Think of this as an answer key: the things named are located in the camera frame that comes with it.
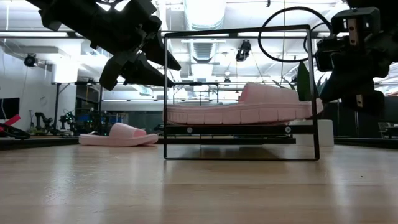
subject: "ceiling duct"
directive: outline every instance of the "ceiling duct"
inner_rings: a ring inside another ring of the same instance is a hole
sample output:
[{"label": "ceiling duct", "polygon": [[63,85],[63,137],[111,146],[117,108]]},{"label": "ceiling duct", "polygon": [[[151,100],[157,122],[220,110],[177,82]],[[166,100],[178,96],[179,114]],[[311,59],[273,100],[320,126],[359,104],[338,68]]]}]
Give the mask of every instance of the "ceiling duct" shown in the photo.
[{"label": "ceiling duct", "polygon": [[[184,0],[185,25],[187,30],[214,30],[223,26],[226,0]],[[190,44],[190,57],[198,63],[209,63],[214,59],[216,43],[200,40]],[[208,78],[213,71],[213,65],[191,65],[194,79]]]}]

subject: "security camera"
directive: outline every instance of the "security camera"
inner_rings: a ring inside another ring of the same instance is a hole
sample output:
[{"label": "security camera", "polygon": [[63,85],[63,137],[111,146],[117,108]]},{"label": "security camera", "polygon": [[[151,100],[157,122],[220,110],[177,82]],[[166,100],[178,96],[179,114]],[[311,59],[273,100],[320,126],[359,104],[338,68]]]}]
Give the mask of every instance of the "security camera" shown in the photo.
[{"label": "security camera", "polygon": [[238,53],[236,54],[237,62],[244,62],[249,57],[249,52],[251,51],[250,41],[244,40],[238,49]]},{"label": "security camera", "polygon": [[37,60],[36,54],[33,53],[27,54],[27,57],[24,60],[24,64],[30,68],[38,66],[39,60]]}]

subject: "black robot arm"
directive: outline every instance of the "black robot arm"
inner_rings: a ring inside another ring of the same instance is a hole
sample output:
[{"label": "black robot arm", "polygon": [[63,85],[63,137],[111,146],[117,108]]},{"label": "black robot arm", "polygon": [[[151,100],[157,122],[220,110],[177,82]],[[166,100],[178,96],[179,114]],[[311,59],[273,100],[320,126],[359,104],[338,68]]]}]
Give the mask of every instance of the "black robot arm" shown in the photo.
[{"label": "black robot arm", "polygon": [[[64,24],[90,40],[90,47],[101,47],[113,55],[99,81],[107,90],[114,88],[119,75],[125,78],[125,85],[163,86],[163,74],[147,63],[147,59],[163,66],[165,62],[162,21],[152,15],[156,8],[150,0],[131,0],[121,11],[114,7],[122,0],[27,1],[40,9],[44,27],[58,31]],[[109,5],[110,9],[98,4]],[[181,69],[170,52],[168,62],[168,68]]]},{"label": "black robot arm", "polygon": [[[398,18],[390,1],[347,3],[351,9],[331,19],[332,35],[317,44],[318,70],[331,71],[320,98],[342,99],[352,109],[379,114],[384,95],[374,91],[373,78],[385,78],[398,62]],[[342,32],[349,35],[338,37]]]}]

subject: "wooden table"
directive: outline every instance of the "wooden table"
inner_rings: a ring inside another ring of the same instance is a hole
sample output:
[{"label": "wooden table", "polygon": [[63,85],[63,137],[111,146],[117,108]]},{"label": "wooden table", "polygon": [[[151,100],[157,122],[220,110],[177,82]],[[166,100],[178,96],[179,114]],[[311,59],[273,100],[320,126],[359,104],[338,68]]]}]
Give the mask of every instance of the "wooden table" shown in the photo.
[{"label": "wooden table", "polygon": [[[310,150],[218,147],[170,151]],[[165,161],[161,149],[0,151],[1,223],[398,223],[398,151],[335,146],[318,162],[234,162]]]}]

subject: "pink slide sandal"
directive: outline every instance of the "pink slide sandal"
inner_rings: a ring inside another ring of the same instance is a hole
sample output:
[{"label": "pink slide sandal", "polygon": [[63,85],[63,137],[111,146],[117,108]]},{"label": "pink slide sandal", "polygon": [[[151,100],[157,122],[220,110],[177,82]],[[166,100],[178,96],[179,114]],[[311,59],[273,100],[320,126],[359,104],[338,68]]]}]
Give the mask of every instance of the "pink slide sandal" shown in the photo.
[{"label": "pink slide sandal", "polygon": [[[322,101],[317,99],[317,112],[322,110]],[[237,104],[167,105],[167,120],[175,124],[275,124],[311,116],[311,102],[299,101],[296,91],[256,83],[244,86]]]},{"label": "pink slide sandal", "polygon": [[159,139],[157,134],[148,134],[141,129],[116,123],[112,126],[109,136],[81,134],[79,143],[87,146],[140,146],[155,144]]}]

